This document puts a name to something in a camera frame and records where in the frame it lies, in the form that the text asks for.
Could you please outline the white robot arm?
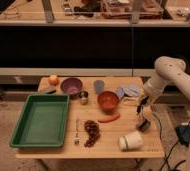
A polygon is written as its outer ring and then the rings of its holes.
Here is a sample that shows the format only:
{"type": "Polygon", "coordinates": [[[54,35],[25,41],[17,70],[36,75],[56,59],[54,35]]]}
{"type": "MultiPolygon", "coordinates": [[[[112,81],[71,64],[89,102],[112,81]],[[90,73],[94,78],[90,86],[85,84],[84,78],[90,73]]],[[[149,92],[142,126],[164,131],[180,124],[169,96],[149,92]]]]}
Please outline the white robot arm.
{"type": "MultiPolygon", "coordinates": [[[[151,105],[163,93],[165,87],[173,83],[190,101],[190,75],[182,59],[162,56],[155,60],[155,71],[143,86],[141,98],[148,98],[146,105],[151,105]]],[[[190,171],[190,144],[186,160],[186,171],[190,171]]]]}

